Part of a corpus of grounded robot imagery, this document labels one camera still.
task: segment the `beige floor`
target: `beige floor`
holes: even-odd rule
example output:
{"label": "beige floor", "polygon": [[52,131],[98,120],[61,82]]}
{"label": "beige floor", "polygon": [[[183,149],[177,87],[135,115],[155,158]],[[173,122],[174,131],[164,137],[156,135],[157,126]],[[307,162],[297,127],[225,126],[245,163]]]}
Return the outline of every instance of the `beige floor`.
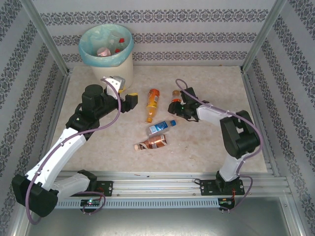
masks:
{"label": "beige floor", "polygon": [[[221,129],[201,121],[188,122],[167,112],[176,78],[184,79],[196,95],[220,108],[250,111],[239,67],[135,66],[134,83],[121,94],[137,92],[136,108],[121,114],[106,130],[95,132],[68,161],[63,170],[122,172],[216,172],[224,163],[226,150]],[[89,67],[76,67],[70,79],[53,143],[81,102],[84,88],[96,83]],[[159,109],[154,123],[175,119],[177,125],[166,133],[168,146],[135,151],[133,145],[147,139],[145,106],[151,88],[160,90]],[[110,122],[116,111],[101,120]],[[241,172],[267,172],[262,154],[248,160]]]}

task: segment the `enclosure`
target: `enclosure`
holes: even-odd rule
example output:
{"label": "enclosure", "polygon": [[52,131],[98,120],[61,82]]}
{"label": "enclosure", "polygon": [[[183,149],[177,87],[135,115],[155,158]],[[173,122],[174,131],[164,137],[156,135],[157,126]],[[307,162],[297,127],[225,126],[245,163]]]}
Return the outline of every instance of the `enclosure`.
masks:
{"label": "enclosure", "polygon": [[[0,234],[315,235],[314,4],[3,0]],[[70,197],[33,226],[16,202],[11,180],[45,156],[85,87],[98,83],[83,64],[78,44],[87,30],[108,23],[132,33],[134,82],[122,96],[137,92],[139,101],[116,124],[95,132],[57,180],[86,169],[98,180],[113,182],[111,197],[93,216],[79,210],[88,197]],[[158,87],[164,96],[155,121],[175,117],[167,106],[177,78],[202,100],[247,110],[262,133],[262,153],[241,170],[253,178],[253,187],[230,214],[218,210],[218,196],[202,196],[194,183],[214,179],[224,163],[218,127],[176,118],[167,147],[132,150],[145,140],[150,88]],[[250,180],[241,179],[246,191]]]}

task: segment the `orange juice bottle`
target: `orange juice bottle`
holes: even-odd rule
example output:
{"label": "orange juice bottle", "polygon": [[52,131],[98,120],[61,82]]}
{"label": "orange juice bottle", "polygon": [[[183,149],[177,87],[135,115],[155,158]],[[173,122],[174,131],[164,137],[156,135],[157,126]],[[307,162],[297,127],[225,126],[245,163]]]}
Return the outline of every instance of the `orange juice bottle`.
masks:
{"label": "orange juice bottle", "polygon": [[149,101],[147,104],[147,123],[151,123],[153,120],[153,117],[157,113],[158,98],[159,98],[159,90],[155,88],[150,90]]}

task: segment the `trash bin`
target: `trash bin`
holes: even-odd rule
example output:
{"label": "trash bin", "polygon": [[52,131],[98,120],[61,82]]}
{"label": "trash bin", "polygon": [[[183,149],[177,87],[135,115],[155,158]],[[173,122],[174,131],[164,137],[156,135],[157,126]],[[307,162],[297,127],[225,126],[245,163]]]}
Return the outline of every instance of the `trash bin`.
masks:
{"label": "trash bin", "polygon": [[[101,47],[110,48],[114,39],[122,37],[127,45],[124,50],[109,57],[98,57],[97,50]],[[86,31],[79,42],[79,52],[83,63],[92,68],[97,82],[103,76],[120,76],[126,80],[124,90],[131,86],[133,81],[132,49],[133,39],[130,31],[120,25],[105,24],[93,27]]]}

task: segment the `patterned wallpaper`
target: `patterned wallpaper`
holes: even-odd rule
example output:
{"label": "patterned wallpaper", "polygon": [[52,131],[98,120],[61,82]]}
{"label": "patterned wallpaper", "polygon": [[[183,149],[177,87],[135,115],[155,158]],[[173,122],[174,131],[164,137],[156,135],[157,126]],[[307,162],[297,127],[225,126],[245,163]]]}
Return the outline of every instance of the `patterned wallpaper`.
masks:
{"label": "patterned wallpaper", "polygon": [[63,75],[18,0],[0,3],[0,236],[16,209],[11,180],[41,156]]}
{"label": "patterned wallpaper", "polygon": [[107,23],[133,34],[136,65],[242,65],[275,0],[57,0],[34,4],[69,67],[81,35]]}
{"label": "patterned wallpaper", "polygon": [[307,235],[315,235],[314,15],[310,0],[288,1],[247,73]]}

